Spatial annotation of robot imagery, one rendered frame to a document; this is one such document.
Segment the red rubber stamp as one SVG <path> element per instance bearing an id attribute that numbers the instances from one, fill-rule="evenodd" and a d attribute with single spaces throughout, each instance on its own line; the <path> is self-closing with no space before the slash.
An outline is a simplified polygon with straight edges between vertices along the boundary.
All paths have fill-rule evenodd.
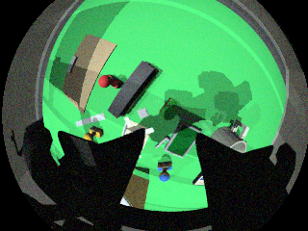
<path id="1" fill-rule="evenodd" d="M 119 89 L 123 84 L 122 80 L 119 81 L 118 78 L 112 76 L 112 74 L 107 74 L 107 76 L 103 74 L 103 76 L 100 76 L 99 81 L 97 82 L 99 82 L 100 88 L 103 89 L 106 89 L 109 86 L 113 86 L 113 88 Z"/>

